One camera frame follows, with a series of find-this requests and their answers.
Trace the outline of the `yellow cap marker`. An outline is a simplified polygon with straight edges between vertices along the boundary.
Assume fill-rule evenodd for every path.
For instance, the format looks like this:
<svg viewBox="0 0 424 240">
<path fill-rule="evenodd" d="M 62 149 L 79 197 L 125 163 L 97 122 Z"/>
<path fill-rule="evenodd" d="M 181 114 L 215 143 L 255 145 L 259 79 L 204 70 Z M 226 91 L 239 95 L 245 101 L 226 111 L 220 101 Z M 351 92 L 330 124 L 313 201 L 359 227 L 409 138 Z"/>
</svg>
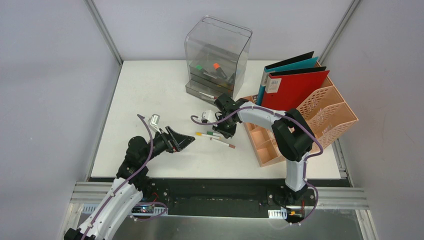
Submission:
<svg viewBox="0 0 424 240">
<path fill-rule="evenodd" d="M 196 132 L 195 134 L 197 136 L 206 137 L 206 138 L 212 138 L 212 139 L 217 139 L 217 140 L 220 140 L 221 139 L 220 136 L 210 135 L 210 134 L 201 133 L 201 132 Z"/>
</svg>

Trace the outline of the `blue cap brown marker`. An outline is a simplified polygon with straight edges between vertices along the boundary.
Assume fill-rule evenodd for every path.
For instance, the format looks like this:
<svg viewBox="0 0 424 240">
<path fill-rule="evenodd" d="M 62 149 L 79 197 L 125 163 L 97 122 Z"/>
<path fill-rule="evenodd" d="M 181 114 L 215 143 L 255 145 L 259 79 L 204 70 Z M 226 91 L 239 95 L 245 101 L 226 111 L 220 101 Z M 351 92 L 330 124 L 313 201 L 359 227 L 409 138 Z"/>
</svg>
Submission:
<svg viewBox="0 0 424 240">
<path fill-rule="evenodd" d="M 226 143 L 226 142 L 221 141 L 221 140 L 216 139 L 216 138 L 210 138 L 210 140 L 213 141 L 213 142 L 215 142 L 215 143 L 219 143 L 219 144 L 224 145 L 226 147 L 232 148 L 232 149 L 235 149 L 236 148 L 235 145 L 230 144 L 230 143 Z"/>
</svg>

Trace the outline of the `dark green cap marker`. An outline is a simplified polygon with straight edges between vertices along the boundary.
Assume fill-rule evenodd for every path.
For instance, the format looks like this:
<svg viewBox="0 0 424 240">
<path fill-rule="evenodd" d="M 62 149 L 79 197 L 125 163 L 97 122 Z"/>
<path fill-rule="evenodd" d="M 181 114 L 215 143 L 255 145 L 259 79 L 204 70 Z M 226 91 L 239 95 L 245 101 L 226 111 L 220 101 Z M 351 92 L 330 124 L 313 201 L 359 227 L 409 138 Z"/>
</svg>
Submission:
<svg viewBox="0 0 424 240">
<path fill-rule="evenodd" d="M 213 132 L 213 131 L 207 131 L 206 133 L 208 135 L 211 135 L 211 136 L 223 137 L 223 135 L 221 133 L 217 133 L 217 132 Z"/>
</svg>

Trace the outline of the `brown cap acrylic marker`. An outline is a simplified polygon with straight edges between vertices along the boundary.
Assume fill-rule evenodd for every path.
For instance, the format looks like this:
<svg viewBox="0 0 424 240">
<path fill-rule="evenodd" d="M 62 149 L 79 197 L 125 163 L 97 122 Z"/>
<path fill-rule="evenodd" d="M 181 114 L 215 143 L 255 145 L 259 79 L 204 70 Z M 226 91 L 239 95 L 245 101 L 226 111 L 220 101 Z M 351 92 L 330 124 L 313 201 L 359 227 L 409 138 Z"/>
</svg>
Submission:
<svg viewBox="0 0 424 240">
<path fill-rule="evenodd" d="M 210 94 L 207 94 L 207 93 L 204 93 L 204 92 L 198 92 L 199 94 L 201 94 L 201 95 L 203 95 L 203 96 L 206 96 L 206 97 L 208 97 L 208 98 L 211 98 L 211 99 L 217 99 L 217 97 L 215 97 L 215 96 L 213 96 L 213 95 L 210 95 Z"/>
</svg>

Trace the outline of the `orange tip black highlighter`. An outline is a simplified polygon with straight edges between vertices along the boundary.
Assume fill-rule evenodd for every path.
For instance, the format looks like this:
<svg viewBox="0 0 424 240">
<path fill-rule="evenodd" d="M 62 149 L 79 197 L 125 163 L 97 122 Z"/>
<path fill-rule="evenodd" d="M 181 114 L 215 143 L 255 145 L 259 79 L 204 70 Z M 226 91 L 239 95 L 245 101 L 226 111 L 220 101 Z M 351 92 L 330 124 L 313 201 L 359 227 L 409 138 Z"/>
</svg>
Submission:
<svg viewBox="0 0 424 240">
<path fill-rule="evenodd" d="M 217 75 L 218 75 L 221 79 L 226 80 L 226 79 L 228 78 L 228 76 L 226 75 L 226 73 L 224 72 L 224 70 L 221 68 L 221 66 L 220 66 L 217 62 L 215 62 L 215 63 L 213 64 L 213 67 L 214 67 L 214 69 L 215 69 L 215 71 L 216 71 Z"/>
</svg>

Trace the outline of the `green tip black highlighter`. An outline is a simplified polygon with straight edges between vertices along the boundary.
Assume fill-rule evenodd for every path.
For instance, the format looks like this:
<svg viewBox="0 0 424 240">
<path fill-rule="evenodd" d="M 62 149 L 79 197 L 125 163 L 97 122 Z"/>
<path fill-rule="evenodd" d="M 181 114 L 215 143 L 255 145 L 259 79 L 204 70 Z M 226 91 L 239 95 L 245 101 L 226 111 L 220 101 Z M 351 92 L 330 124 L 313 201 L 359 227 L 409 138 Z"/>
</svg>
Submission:
<svg viewBox="0 0 424 240">
<path fill-rule="evenodd" d="M 196 65 L 195 67 L 201 74 L 208 76 L 210 78 L 216 79 L 217 77 L 211 73 L 209 73 L 207 70 L 205 70 L 201 65 Z"/>
</svg>

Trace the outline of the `red notebook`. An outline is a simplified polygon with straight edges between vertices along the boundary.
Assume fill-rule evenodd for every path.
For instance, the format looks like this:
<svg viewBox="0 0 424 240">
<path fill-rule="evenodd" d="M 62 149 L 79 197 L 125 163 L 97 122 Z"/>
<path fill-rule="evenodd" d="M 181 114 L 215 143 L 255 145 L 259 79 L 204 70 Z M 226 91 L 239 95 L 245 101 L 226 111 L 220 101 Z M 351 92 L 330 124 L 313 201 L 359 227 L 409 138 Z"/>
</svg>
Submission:
<svg viewBox="0 0 424 240">
<path fill-rule="evenodd" d="M 279 111 L 295 109 L 322 86 L 329 72 L 325 66 L 270 72 L 256 104 Z"/>
</svg>

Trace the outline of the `clear drawer organizer box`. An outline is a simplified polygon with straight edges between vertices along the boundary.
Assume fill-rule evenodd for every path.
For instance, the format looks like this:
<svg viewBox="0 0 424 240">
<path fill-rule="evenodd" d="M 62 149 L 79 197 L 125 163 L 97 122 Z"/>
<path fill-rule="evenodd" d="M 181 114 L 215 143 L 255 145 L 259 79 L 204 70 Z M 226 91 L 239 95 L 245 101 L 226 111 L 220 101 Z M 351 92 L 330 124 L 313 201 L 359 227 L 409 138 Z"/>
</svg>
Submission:
<svg viewBox="0 0 424 240">
<path fill-rule="evenodd" d="M 202 17 L 184 40 L 189 78 L 185 85 L 186 92 L 210 104 L 215 99 L 199 92 L 216 98 L 226 94 L 234 99 L 244 83 L 252 35 L 248 27 L 211 15 Z M 221 66 L 227 79 L 217 75 L 214 63 Z M 202 66 L 217 78 L 201 74 L 196 65 Z"/>
</svg>

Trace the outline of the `teal notebook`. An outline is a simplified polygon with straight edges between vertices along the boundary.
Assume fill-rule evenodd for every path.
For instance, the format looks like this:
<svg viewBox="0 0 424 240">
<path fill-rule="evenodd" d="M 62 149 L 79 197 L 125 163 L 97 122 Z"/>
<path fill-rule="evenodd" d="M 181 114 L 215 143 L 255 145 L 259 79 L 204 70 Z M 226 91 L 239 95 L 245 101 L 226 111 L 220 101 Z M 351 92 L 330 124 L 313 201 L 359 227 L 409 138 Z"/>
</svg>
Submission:
<svg viewBox="0 0 424 240">
<path fill-rule="evenodd" d="M 261 105 L 267 86 L 268 74 L 290 70 L 312 68 L 316 65 L 318 56 L 313 57 L 314 51 L 294 56 L 273 64 L 266 65 L 261 76 L 260 86 L 256 97 L 256 104 Z"/>
</svg>

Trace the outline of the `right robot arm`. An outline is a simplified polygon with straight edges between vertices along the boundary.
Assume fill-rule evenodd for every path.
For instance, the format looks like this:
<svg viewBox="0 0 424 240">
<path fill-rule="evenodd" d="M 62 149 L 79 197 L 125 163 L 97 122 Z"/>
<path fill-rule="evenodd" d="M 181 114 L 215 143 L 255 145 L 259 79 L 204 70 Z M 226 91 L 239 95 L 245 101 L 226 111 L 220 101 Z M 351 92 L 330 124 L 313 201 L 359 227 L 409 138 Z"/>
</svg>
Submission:
<svg viewBox="0 0 424 240">
<path fill-rule="evenodd" d="M 226 139 L 235 135 L 238 123 L 254 124 L 273 133 L 278 150 L 286 159 L 284 200 L 290 205 L 302 201 L 308 189 L 306 160 L 316 138 L 300 112 L 294 108 L 276 111 L 244 98 L 235 101 L 226 94 L 220 95 L 214 105 L 220 116 L 212 128 Z"/>
</svg>

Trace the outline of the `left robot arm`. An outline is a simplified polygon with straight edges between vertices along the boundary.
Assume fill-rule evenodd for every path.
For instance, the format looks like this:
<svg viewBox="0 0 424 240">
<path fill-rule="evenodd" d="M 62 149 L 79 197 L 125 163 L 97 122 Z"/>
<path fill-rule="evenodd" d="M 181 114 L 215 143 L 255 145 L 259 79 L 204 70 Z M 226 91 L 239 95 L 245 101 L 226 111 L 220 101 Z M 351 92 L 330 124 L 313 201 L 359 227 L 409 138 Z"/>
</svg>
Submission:
<svg viewBox="0 0 424 240">
<path fill-rule="evenodd" d="M 65 240 L 111 240 L 133 207 L 152 198 L 146 163 L 163 152 L 185 149 L 195 137 L 175 132 L 169 126 L 150 141 L 134 136 L 128 142 L 124 160 L 112 186 L 94 212 L 77 229 L 69 228 Z"/>
</svg>

